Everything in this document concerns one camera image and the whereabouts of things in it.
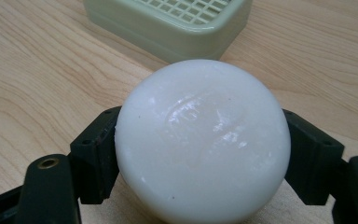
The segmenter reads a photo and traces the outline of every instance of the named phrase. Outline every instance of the light wooden surface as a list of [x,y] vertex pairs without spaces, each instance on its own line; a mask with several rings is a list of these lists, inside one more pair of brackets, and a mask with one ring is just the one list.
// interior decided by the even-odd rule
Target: light wooden surface
[[[296,112],[358,155],[358,1],[255,0],[221,61],[259,78]],[[106,108],[165,62],[91,24],[80,0],[0,0],[0,193],[28,164],[69,152]],[[283,182],[246,223],[332,223]],[[159,223],[121,177],[111,199],[81,206],[84,223]]]

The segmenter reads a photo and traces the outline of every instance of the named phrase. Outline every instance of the wooden table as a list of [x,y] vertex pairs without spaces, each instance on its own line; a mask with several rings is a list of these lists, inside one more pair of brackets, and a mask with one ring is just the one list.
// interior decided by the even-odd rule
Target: wooden table
[[[255,0],[221,61],[259,78],[296,112],[358,155],[358,1]],[[80,0],[0,0],[0,193],[28,164],[67,154],[103,110],[167,65],[89,22]],[[245,223],[332,223],[331,207],[305,206],[286,183]],[[159,223],[119,177],[84,223]]]

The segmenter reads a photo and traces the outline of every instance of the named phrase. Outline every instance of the green soap dish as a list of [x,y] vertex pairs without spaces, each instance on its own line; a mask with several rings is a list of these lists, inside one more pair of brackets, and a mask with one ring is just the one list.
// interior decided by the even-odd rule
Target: green soap dish
[[84,0],[89,19],[169,63],[217,60],[252,0]]

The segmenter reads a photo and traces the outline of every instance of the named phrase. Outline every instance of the soap bar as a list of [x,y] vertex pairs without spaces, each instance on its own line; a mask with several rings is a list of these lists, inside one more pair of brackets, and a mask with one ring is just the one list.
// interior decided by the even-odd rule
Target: soap bar
[[275,194],[290,135],[272,93],[218,61],[168,65],[142,81],[117,119],[120,172],[170,223],[238,223]]
[[169,63],[218,59],[252,0],[84,0],[89,19]]

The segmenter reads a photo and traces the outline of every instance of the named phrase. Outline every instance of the white soap bar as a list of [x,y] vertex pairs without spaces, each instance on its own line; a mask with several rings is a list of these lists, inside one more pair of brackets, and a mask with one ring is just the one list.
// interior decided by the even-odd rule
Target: white soap bar
[[275,194],[290,135],[271,92],[240,68],[192,60],[158,70],[118,116],[120,172],[170,223],[236,223]]

